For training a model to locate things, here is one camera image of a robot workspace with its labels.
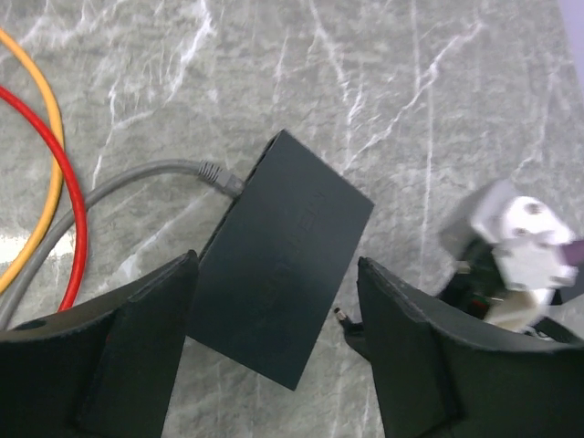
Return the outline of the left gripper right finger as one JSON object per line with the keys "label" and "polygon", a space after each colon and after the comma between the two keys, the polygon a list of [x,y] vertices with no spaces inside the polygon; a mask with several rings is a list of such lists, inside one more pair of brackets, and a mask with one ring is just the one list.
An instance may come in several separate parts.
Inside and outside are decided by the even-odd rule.
{"label": "left gripper right finger", "polygon": [[551,318],[531,334],[465,314],[359,261],[347,343],[371,365],[388,437],[580,437],[583,341]]}

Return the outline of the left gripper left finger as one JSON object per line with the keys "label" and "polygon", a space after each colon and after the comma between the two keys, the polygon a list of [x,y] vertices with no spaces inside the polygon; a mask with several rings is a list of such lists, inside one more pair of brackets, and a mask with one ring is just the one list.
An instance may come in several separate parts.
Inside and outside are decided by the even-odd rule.
{"label": "left gripper left finger", "polygon": [[2,436],[161,436],[198,274],[189,251],[2,332]]}

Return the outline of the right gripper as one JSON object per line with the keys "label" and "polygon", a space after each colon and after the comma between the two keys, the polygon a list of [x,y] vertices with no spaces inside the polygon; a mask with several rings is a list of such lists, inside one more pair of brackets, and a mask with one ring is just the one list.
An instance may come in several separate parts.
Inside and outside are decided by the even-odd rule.
{"label": "right gripper", "polygon": [[[486,322],[487,312],[494,308],[496,301],[505,294],[500,287],[503,285],[492,256],[492,247],[482,237],[478,236],[470,225],[469,218],[459,218],[448,224],[440,233],[441,243],[458,262],[456,274],[451,280],[450,291],[442,293],[442,299],[452,306]],[[583,238],[576,235],[577,241],[568,246],[566,255],[570,261],[575,261],[583,273]],[[537,330],[549,315],[549,310],[555,305],[558,292],[555,291],[546,315],[538,322],[531,324],[520,332]]]}

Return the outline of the black network switch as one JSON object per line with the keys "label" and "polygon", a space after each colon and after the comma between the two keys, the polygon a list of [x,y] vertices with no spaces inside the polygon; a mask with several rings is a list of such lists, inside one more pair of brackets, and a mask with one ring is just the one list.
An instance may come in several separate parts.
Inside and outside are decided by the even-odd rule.
{"label": "black network switch", "polygon": [[188,336],[294,390],[372,210],[280,131],[202,251]]}

